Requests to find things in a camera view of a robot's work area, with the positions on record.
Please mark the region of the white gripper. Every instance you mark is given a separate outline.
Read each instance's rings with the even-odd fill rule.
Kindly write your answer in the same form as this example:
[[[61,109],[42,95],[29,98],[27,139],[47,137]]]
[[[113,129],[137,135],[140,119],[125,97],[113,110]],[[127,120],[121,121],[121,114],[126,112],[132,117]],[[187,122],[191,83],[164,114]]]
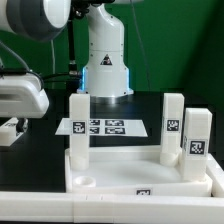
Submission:
[[[48,107],[48,97],[36,76],[4,75],[0,78],[0,117],[20,118],[18,133],[28,130],[27,118],[42,118]]]

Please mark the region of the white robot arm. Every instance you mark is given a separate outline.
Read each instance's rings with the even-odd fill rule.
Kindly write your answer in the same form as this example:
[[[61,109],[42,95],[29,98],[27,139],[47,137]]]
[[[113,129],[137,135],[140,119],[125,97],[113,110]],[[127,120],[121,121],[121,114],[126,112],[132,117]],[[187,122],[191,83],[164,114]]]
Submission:
[[[52,41],[66,27],[72,1],[103,7],[114,0],[0,0],[0,30],[39,42]],[[0,71],[0,117],[42,118],[49,100],[41,78],[25,61],[0,41],[0,47],[17,58],[24,69]]]

